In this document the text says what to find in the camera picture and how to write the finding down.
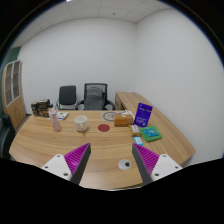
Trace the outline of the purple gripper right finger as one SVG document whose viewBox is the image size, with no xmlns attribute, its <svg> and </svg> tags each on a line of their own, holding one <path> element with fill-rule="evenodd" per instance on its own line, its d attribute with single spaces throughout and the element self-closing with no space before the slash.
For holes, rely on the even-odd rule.
<svg viewBox="0 0 224 224">
<path fill-rule="evenodd" d="M 169 155 L 158 155 L 134 143 L 132 154 L 139 169 L 143 185 L 147 185 L 182 169 Z"/>
</svg>

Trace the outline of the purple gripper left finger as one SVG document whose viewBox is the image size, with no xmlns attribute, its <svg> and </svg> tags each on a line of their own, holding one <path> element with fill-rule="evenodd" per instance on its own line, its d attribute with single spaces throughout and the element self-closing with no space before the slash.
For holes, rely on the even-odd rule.
<svg viewBox="0 0 224 224">
<path fill-rule="evenodd" d="M 56 154 L 42 169 L 78 185 L 91 154 L 91 145 L 84 144 L 69 153 Z"/>
</svg>

